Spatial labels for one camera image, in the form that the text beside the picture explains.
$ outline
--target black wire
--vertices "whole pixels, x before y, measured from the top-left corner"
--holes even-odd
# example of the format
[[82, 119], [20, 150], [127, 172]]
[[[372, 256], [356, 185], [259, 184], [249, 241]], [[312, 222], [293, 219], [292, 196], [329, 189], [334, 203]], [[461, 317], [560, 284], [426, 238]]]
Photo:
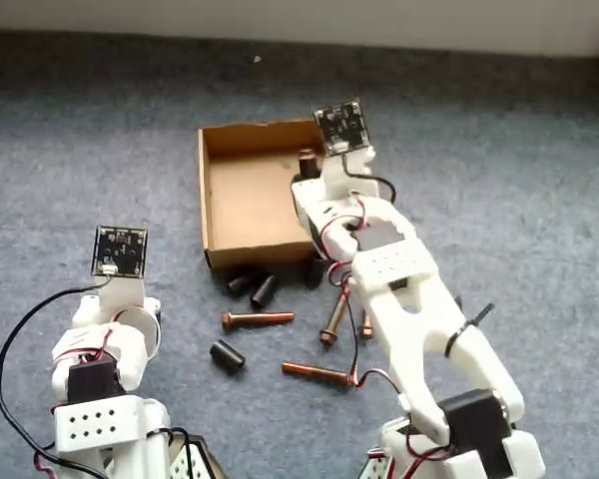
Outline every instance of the black wire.
[[348, 177], [351, 178], [359, 178], [360, 180], [375, 180], [376, 182], [380, 182], [387, 187], [390, 188], [390, 202], [395, 203], [395, 198], [397, 198], [397, 190], [395, 189], [395, 185], [391, 183], [386, 178], [377, 177], [375, 175], [366, 175], [360, 173], [351, 173], [348, 170], [348, 159], [346, 158], [346, 153], [341, 154], [341, 166], [343, 167], [343, 172], [346, 173]]
[[355, 367], [357, 366], [357, 356], [359, 354], [359, 346], [357, 344], [357, 334], [355, 334], [355, 320], [352, 317], [352, 307], [350, 307], [350, 294], [346, 295], [346, 306], [348, 307], [348, 317], [350, 318], [350, 327], [352, 329], [352, 340], [355, 345], [355, 354], [352, 357], [352, 365], [350, 366], [350, 373], [353, 374], [355, 371]]
[[390, 379], [390, 376], [385, 372], [382, 371], [381, 369], [369, 369], [368, 371], [366, 371], [360, 378], [358, 381], [359, 386], [362, 386], [364, 384], [364, 382], [366, 381], [366, 377], [369, 374], [377, 374], [378, 376], [383, 377], [386, 381], [388, 381], [390, 383], [390, 385], [392, 386], [392, 388], [395, 390], [395, 392], [397, 394], [401, 394], [401, 391], [399, 390], [399, 388], [397, 387], [397, 384], [395, 384], [395, 382]]
[[167, 434], [169, 436], [169, 445], [173, 443], [173, 431], [168, 427], [159, 427], [147, 433], [147, 439], [157, 436], [158, 434]]
[[187, 448], [187, 465], [189, 466], [189, 479], [193, 479], [193, 461], [191, 460], [191, 438], [183, 427], [172, 427], [171, 431], [184, 435], [184, 447]]
[[83, 292], [91, 291], [93, 289], [99, 289], [109, 284], [110, 281], [111, 278], [109, 277], [107, 282], [100, 285], [88, 287], [73, 287], [60, 292], [56, 292], [52, 296], [47, 297], [46, 299], [38, 303], [36, 306], [34, 306], [29, 312], [27, 312], [22, 317], [22, 319], [20, 319], [18, 324], [16, 324], [16, 326], [9, 333], [6, 341], [0, 349], [0, 412], [2, 412], [4, 418], [11, 425], [11, 427], [15, 429], [15, 431], [20, 435], [20, 437], [22, 437], [34, 451], [36, 451], [41, 457], [44, 457], [47, 461], [58, 466], [66, 467], [68, 469], [84, 472], [85, 474], [89, 474], [90, 476], [95, 477], [96, 479], [107, 479], [107, 476], [89, 466], [58, 457], [55, 454], [52, 454], [45, 450], [44, 447], [42, 447], [40, 444], [36, 442], [36, 440], [31, 436], [31, 434], [29, 434], [27, 430], [22, 426], [22, 424], [20, 424], [18, 420], [13, 416], [11, 411], [9, 411], [9, 408], [7, 407], [7, 404], [5, 403], [4, 398], [2, 396], [2, 375], [4, 372], [4, 362], [7, 357], [9, 347], [11, 347], [11, 344], [13, 343], [20, 330], [24, 327], [24, 325], [27, 322], [29, 322], [29, 320], [36, 314], [36, 312], [38, 312], [47, 304], [55, 301], [56, 299], [62, 296], [67, 296], [69, 294], [81, 294]]

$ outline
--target floor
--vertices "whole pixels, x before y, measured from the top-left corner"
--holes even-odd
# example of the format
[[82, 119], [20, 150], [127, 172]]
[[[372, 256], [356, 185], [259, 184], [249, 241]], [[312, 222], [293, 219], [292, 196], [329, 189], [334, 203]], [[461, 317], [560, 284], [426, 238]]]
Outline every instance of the floor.
[[[56, 290], [90, 281], [94, 227], [150, 231], [147, 290], [161, 353], [140, 394], [203, 434], [234, 478], [354, 478], [399, 414], [379, 379], [342, 393], [283, 377], [284, 360], [346, 367], [347, 328], [316, 339], [335, 292], [285, 287], [293, 325], [230, 342], [248, 370], [210, 362], [219, 313], [240, 309], [201, 250], [196, 128], [306, 116], [359, 96], [377, 150], [442, 277], [483, 322], [526, 400], [548, 478], [599, 478], [599, 62], [398, 50], [0, 33], [0, 344]], [[77, 298], [49, 307], [8, 356], [5, 397], [52, 438], [50, 349]], [[376, 342], [361, 367], [385, 367]], [[438, 397], [465, 381], [426, 362]], [[0, 416], [0, 478], [37, 477]]]

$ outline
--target open cardboard box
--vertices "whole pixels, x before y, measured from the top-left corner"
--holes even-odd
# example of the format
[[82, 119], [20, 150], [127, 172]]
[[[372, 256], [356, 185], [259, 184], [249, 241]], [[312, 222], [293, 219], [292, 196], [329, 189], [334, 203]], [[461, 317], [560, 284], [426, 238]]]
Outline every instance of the open cardboard box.
[[291, 180], [298, 153], [323, 143], [313, 120], [199, 129], [202, 235], [211, 269], [294, 262], [313, 247]]

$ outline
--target screw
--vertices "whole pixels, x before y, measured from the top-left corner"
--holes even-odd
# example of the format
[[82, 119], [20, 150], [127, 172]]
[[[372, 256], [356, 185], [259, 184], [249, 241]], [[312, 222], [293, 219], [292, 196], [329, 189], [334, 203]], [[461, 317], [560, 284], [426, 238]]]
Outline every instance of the screw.
[[348, 300], [348, 294], [350, 290], [345, 288], [339, 294], [339, 298], [337, 299], [337, 303], [332, 309], [332, 313], [328, 317], [328, 322], [326, 326], [319, 332], [319, 340], [324, 346], [333, 346], [337, 341], [337, 327], [339, 326], [339, 322], [343, 317], [343, 312], [346, 307], [346, 302]]
[[317, 154], [313, 148], [304, 148], [299, 150], [298, 159], [300, 161], [304, 160], [317, 160]]
[[283, 362], [282, 372], [284, 374], [309, 376], [323, 382], [329, 382], [331, 384], [336, 384], [343, 387], [350, 386], [350, 377], [345, 371], [325, 369], [323, 367], [311, 366], [310, 364], [301, 364], [299, 362]]
[[372, 338], [372, 324], [370, 315], [366, 311], [363, 313], [363, 324], [357, 328], [357, 335], [362, 339]]
[[295, 319], [292, 312], [253, 312], [245, 314], [234, 314], [230, 311], [222, 313], [222, 327], [225, 330], [235, 329], [242, 326], [270, 326], [273, 324], [285, 324]]

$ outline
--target wire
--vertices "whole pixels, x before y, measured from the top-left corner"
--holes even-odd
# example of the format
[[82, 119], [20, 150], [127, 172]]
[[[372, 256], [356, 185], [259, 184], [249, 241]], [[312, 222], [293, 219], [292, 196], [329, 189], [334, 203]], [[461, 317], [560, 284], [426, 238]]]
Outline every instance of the wire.
[[62, 356], [66, 356], [67, 354], [75, 354], [75, 353], [85, 353], [85, 356], [88, 356], [89, 359], [86, 359], [86, 362], [90, 362], [90, 361], [97, 361], [99, 359], [102, 359], [102, 356], [104, 356], [104, 354], [108, 354], [109, 356], [113, 357], [112, 354], [109, 354], [108, 352], [106, 352], [104, 350], [105, 347], [107, 347], [107, 342], [109, 341], [109, 336], [113, 333], [113, 329], [109, 329], [105, 335], [104, 335], [104, 339], [102, 341], [102, 346], [100, 347], [76, 347], [75, 349], [69, 349], [68, 351], [64, 351], [62, 354], [59, 354], [58, 357], [56, 357], [56, 361], [58, 359], [60, 359]]
[[172, 432], [179, 432], [184, 435], [184, 447], [187, 448], [187, 466], [189, 467], [189, 479], [193, 479], [193, 461], [191, 460], [191, 438], [189, 433], [183, 427], [172, 427]]
[[395, 470], [395, 460], [390, 458], [390, 462], [388, 462], [388, 470], [386, 471], [386, 479], [392, 479], [392, 473]]
[[348, 177], [351, 178], [359, 178], [360, 180], [375, 180], [376, 182], [380, 182], [387, 187], [390, 188], [390, 202], [395, 203], [395, 198], [397, 198], [397, 190], [395, 189], [395, 185], [391, 183], [386, 178], [376, 177], [375, 175], [367, 175], [360, 173], [351, 173], [348, 170], [348, 158], [346, 157], [346, 153], [341, 154], [341, 166], [343, 167], [343, 172], [346, 173]]
[[157, 436], [158, 434], [167, 434], [169, 436], [169, 445], [173, 443], [173, 431], [168, 427], [159, 427], [147, 433], [147, 439]]
[[341, 279], [339, 281], [333, 281], [332, 279], [332, 275], [342, 266], [348, 266], [352, 263], [352, 261], [336, 261], [333, 264], [331, 264], [328, 269], [326, 270], [326, 277], [328, 278], [328, 282], [330, 283], [330, 285], [332, 286], [341, 286], [341, 280], [344, 278], [344, 276], [346, 275], [346, 273], [348, 271], [345, 271], [342, 275], [341, 275]]
[[357, 215], [339, 215], [338, 217], [331, 218], [330, 220], [328, 220], [326, 222], [326, 224], [323, 227], [321, 227], [321, 230], [319, 231], [319, 242], [321, 245], [321, 250], [323, 251], [326, 258], [328, 258], [331, 261], [336, 261], [336, 259], [333, 258], [330, 255], [330, 253], [328, 252], [328, 250], [326, 249], [326, 245], [323, 243], [323, 234], [328, 229], [328, 227], [330, 227], [330, 225], [332, 225], [337, 220], [341, 220], [342, 218], [353, 218], [355, 220], [359, 220], [359, 224], [357, 225], [357, 228], [356, 228], [357, 230], [360, 228], [361, 222], [363, 222], [363, 217], [359, 217]]
[[[430, 451], [432, 451], [433, 449], [435, 449], [434, 452], [445, 451], [445, 454], [442, 454], [440, 456], [431, 457], [432, 454], [434, 454], [434, 452], [430, 453]], [[438, 461], [445, 461], [450, 456], [452, 456], [451, 448], [441, 446], [441, 447], [436, 447], [433, 449], [428, 449], [427, 451], [424, 451], [422, 453], [415, 451], [412, 448], [412, 446], [410, 445], [410, 428], [408, 428], [406, 430], [406, 450], [408, 451], [408, 454], [410, 454], [412, 457], [414, 457], [416, 459], [426, 460], [426, 461], [438, 462]]]
[[352, 341], [355, 346], [355, 353], [352, 357], [352, 364], [350, 365], [350, 371], [348, 372], [348, 374], [350, 376], [352, 376], [353, 378], [355, 378], [356, 371], [357, 371], [357, 357], [359, 356], [359, 345], [357, 344], [357, 334], [355, 334], [355, 320], [352, 317], [352, 307], [350, 306], [350, 294], [346, 293], [347, 280], [348, 280], [348, 278], [346, 278], [346, 280], [345, 280], [346, 283], [344, 283], [344, 279], [341, 280], [342, 281], [341, 293], [346, 295], [346, 307], [348, 308], [348, 317], [350, 318], [350, 327], [352, 330]]
[[397, 387], [397, 384], [395, 384], [395, 382], [390, 378], [388, 373], [383, 369], [377, 369], [376, 367], [369, 369], [361, 376], [361, 378], [358, 381], [354, 382], [353, 384], [355, 385], [355, 387], [362, 387], [370, 374], [378, 374], [379, 376], [383, 377], [386, 381], [390, 383], [390, 385], [397, 394], [401, 394], [401, 391]]
[[11, 411], [9, 411], [9, 408], [7, 407], [7, 404], [5, 403], [4, 397], [2, 395], [2, 376], [4, 373], [4, 363], [7, 357], [7, 352], [9, 351], [9, 347], [11, 347], [11, 344], [15, 340], [20, 330], [40, 309], [42, 309], [49, 303], [55, 301], [56, 299], [59, 299], [60, 297], [67, 296], [69, 294], [81, 294], [83, 292], [104, 287], [107, 284], [109, 284], [109, 282], [111, 282], [111, 279], [112, 278], [109, 276], [106, 282], [99, 285], [88, 287], [72, 287], [69, 289], [64, 289], [63, 291], [56, 292], [55, 294], [39, 302], [29, 312], [27, 312], [22, 317], [22, 319], [20, 319], [16, 326], [11, 330], [11, 332], [7, 336], [7, 339], [2, 345], [2, 348], [0, 349], [0, 412], [2, 412], [4, 418], [11, 425], [11, 427], [15, 429], [15, 431], [20, 435], [20, 437], [22, 437], [26, 441], [26, 443], [29, 444], [29, 447], [31, 447], [35, 452], [37, 452], [41, 457], [43, 457], [47, 461], [58, 466], [66, 467], [68, 469], [84, 472], [85, 474], [89, 474], [90, 476], [95, 477], [96, 479], [107, 479], [107, 476], [89, 466], [58, 457], [55, 454], [46, 451], [40, 444], [36, 442], [36, 440], [31, 436], [31, 434], [29, 434], [29, 432], [27, 432], [24, 426], [22, 426], [22, 424], [18, 422], [18, 420], [14, 417]]
[[58, 476], [53, 469], [49, 466], [44, 466], [40, 462], [40, 453], [38, 451], [33, 454], [33, 467], [35, 467], [38, 472], [45, 472], [49, 479], [58, 479]]
[[[420, 457], [415, 458], [415, 460], [412, 461], [412, 463], [410, 463], [410, 467], [408, 467], [408, 469], [406, 470], [404, 475], [401, 476], [401, 479], [411, 479], [414, 476], [415, 472], [417, 472], [417, 469], [419, 469], [419, 466], [424, 461], [432, 461], [433, 460], [429, 456], [432, 456], [433, 454], [441, 451], [442, 449], [443, 449], [443, 446], [433, 447], [432, 449], [428, 449], [427, 451], [423, 452]], [[439, 458], [438, 460], [444, 460], [444, 459], [447, 459], [448, 457], [450, 457], [450, 455], [444, 457], [443, 459]]]

